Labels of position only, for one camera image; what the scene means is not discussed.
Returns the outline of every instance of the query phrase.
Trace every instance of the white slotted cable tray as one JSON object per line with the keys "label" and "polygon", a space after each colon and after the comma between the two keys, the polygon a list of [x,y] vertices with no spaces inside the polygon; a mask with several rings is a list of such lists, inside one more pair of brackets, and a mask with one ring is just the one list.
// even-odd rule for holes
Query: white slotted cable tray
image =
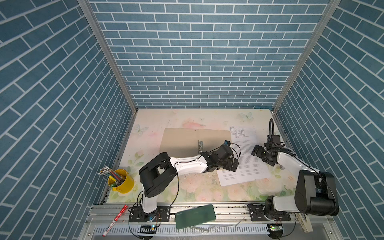
{"label": "white slotted cable tray", "polygon": [[[107,229],[107,225],[96,226],[94,235],[102,235]],[[137,235],[139,225],[131,226],[131,230]],[[196,228],[183,228],[176,229],[176,225],[164,225],[157,228],[155,236],[169,237],[169,236],[199,236],[199,235],[254,235],[254,234],[269,234],[267,224],[240,224],[232,227],[214,227],[212,225],[197,225],[196,227],[204,228],[208,231],[199,230]],[[128,226],[115,225],[108,235],[132,235]],[[153,234],[141,233],[141,236],[154,236]]]}

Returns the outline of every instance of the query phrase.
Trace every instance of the yellow cup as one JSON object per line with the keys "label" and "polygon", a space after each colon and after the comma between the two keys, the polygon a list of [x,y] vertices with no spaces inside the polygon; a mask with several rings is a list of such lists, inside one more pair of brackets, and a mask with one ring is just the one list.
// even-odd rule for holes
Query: yellow cup
{"label": "yellow cup", "polygon": [[[113,187],[112,191],[117,191],[120,193],[128,193],[132,190],[133,186],[135,185],[135,181],[133,178],[125,171],[124,169],[117,169],[115,170],[116,173],[118,173],[120,176],[125,177],[125,180],[120,186]],[[113,180],[108,178],[108,185],[111,185],[114,183]]]}

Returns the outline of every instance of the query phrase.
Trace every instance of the table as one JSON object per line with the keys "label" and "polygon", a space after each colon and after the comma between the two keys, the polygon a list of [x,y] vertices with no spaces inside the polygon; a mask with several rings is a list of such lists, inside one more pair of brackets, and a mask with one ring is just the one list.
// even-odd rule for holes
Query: table
{"label": "table", "polygon": [[[107,202],[136,202],[142,191],[139,169],[159,154],[165,128],[229,130],[230,126],[253,127],[257,143],[262,146],[268,135],[268,109],[140,109],[121,158],[119,168],[125,169],[135,180],[127,194],[111,191]],[[270,178],[252,182],[220,186],[216,171],[180,176],[180,190],[176,203],[185,202],[241,202],[265,200],[269,195],[293,195],[297,179],[289,171],[268,165]],[[172,202],[177,192],[177,178],[158,197],[158,202]]]}

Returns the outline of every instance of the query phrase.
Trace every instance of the bundle of pencils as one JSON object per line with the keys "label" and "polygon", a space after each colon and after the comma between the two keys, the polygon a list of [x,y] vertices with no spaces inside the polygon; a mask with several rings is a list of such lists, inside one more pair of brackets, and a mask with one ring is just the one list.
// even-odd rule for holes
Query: bundle of pencils
{"label": "bundle of pencils", "polygon": [[98,175],[100,176],[105,176],[105,177],[108,177],[109,179],[111,179],[112,181],[114,181],[114,183],[112,183],[110,186],[111,187],[117,187],[119,186],[120,184],[122,184],[125,180],[124,177],[120,176],[118,173],[116,173],[115,171],[113,171],[111,168],[109,168],[108,166],[104,166],[100,169],[100,172],[97,173]]}

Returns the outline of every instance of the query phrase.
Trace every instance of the brown cardboard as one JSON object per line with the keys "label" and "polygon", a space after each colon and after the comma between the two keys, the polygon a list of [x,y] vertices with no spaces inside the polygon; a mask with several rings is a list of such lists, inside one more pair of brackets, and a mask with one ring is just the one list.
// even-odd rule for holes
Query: brown cardboard
{"label": "brown cardboard", "polygon": [[227,130],[165,128],[160,151],[170,157],[192,157],[198,155],[198,141],[203,141],[203,152],[221,146],[225,140],[231,141]]}

